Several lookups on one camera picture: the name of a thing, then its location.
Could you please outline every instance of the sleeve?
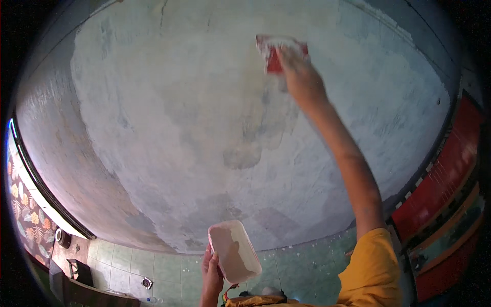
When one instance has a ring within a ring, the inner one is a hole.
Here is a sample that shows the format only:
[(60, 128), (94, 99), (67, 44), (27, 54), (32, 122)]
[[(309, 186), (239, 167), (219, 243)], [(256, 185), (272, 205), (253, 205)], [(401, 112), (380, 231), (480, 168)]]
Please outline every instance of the sleeve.
[(346, 306), (400, 306), (400, 269), (389, 232), (377, 228), (363, 235), (350, 264), (339, 275), (338, 304)]

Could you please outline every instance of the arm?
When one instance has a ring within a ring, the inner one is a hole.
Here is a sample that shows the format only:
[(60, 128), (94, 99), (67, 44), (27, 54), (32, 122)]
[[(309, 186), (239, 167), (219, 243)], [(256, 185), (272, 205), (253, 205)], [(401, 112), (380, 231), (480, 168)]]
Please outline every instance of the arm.
[(218, 268), (218, 253), (211, 254), (211, 245), (208, 244), (201, 264), (203, 288), (199, 299), (199, 307), (216, 307), (218, 296), (223, 289), (223, 277)]
[(334, 154), (356, 218), (356, 238), (375, 228), (385, 228), (382, 200), (372, 172), (352, 136), (326, 95), (314, 67), (288, 48), (277, 50), (288, 90), (312, 119)]

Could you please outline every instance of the plastic container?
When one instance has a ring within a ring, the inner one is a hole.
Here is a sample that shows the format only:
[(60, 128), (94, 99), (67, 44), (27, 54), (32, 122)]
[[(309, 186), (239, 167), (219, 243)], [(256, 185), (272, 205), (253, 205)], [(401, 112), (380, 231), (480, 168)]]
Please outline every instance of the plastic container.
[(213, 252), (218, 252), (219, 267), (230, 284), (245, 282), (261, 275), (262, 268), (247, 236), (237, 220), (221, 222), (208, 229)]

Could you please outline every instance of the green tile floor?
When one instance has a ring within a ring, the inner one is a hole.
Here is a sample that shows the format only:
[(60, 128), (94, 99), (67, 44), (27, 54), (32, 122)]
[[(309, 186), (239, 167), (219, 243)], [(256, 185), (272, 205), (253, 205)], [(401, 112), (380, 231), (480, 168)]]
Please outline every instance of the green tile floor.
[[(257, 255), (262, 274), (229, 291), (229, 297), (246, 290), (260, 294), (264, 287), (274, 286), (302, 303), (335, 304), (341, 289), (337, 274), (348, 265), (345, 253), (352, 250), (355, 243), (356, 231), (352, 228), (324, 239), (260, 251)], [(87, 264), (96, 288), (128, 293), (142, 302), (154, 296), (162, 299), (161, 306), (166, 307), (198, 305), (202, 284), (201, 256), (142, 251), (103, 240), (91, 241), (88, 253)], [(141, 286), (143, 277), (153, 281), (150, 290)]]

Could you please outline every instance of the hand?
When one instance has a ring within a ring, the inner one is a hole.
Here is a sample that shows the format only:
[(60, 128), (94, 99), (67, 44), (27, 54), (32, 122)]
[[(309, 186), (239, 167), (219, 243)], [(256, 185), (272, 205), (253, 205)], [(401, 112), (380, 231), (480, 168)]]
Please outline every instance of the hand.
[(304, 112), (315, 111), (319, 106), (328, 104), (324, 83), (312, 64), (285, 46), (277, 48), (276, 53), (283, 67), (288, 91)]
[(214, 253), (212, 256), (211, 249), (211, 245), (208, 244), (201, 264), (201, 273), (203, 274), (201, 296), (218, 299), (218, 295), (223, 289), (223, 277), (220, 268), (218, 268), (218, 253)]

